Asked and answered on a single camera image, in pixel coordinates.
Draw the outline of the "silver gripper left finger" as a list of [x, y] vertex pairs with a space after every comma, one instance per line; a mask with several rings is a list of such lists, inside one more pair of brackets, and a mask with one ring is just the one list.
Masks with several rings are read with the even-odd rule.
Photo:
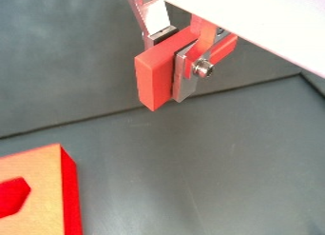
[[164, 0], [128, 0], [143, 31], [145, 49], [152, 48], [177, 33], [171, 24]]

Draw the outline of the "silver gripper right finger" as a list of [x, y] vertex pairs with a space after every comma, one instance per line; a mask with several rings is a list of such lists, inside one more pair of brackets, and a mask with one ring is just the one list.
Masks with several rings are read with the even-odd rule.
[[230, 54], [230, 33], [217, 27], [212, 39], [205, 34], [176, 52], [172, 97], [180, 103], [196, 91], [201, 78], [210, 76], [214, 65]]

